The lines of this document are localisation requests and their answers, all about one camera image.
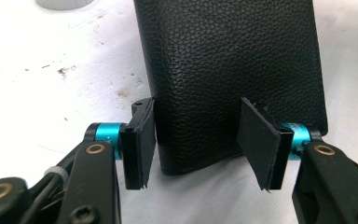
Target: leather wallet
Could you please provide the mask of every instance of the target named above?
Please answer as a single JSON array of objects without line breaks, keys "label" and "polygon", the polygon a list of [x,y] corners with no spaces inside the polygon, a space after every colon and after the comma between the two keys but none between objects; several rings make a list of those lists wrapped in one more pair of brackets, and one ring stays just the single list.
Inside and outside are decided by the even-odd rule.
[{"label": "leather wallet", "polygon": [[134,0],[161,170],[242,155],[241,97],[327,133],[311,0]]}]

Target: white circular object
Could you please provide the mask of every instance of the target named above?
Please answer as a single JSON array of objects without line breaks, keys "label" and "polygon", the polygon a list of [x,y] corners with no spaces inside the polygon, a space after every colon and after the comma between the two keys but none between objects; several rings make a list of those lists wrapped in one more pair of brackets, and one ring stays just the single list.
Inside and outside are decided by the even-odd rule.
[{"label": "white circular object", "polygon": [[52,10],[71,10],[84,7],[93,0],[36,0],[36,3],[44,8]]}]

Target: bolt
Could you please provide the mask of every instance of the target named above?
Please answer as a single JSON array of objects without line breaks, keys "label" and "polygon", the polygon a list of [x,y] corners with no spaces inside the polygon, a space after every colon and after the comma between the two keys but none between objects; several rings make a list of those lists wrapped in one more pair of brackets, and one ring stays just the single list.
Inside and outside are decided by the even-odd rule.
[{"label": "bolt", "polygon": [[71,224],[96,224],[98,211],[92,205],[82,205],[71,213],[69,219]]}]

